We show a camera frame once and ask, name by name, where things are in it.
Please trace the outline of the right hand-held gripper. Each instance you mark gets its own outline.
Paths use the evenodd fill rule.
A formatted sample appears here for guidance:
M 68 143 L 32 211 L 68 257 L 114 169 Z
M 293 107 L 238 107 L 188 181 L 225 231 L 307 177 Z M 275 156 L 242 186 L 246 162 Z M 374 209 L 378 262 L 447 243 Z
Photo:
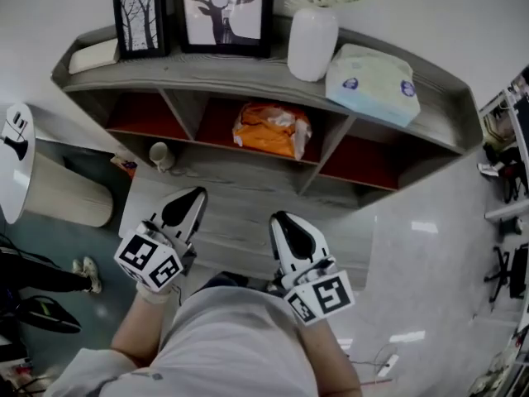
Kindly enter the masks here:
M 284 301 L 303 325 L 355 304 L 346 271 L 337 269 L 326 238 L 309 221 L 278 211 L 269 218 L 269 239 L 282 274 L 276 284 L 285 290 Z

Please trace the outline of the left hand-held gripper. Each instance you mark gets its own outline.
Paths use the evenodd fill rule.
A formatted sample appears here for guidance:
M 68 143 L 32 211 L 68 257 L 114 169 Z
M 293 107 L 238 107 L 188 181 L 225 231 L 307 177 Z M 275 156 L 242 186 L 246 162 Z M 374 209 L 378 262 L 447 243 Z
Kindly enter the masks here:
M 149 291 L 166 291 L 179 275 L 190 271 L 197 257 L 190 241 L 202 224 L 206 207 L 204 187 L 179 189 L 162 198 L 153 210 L 152 221 L 142 220 L 125 234 L 115 262 Z

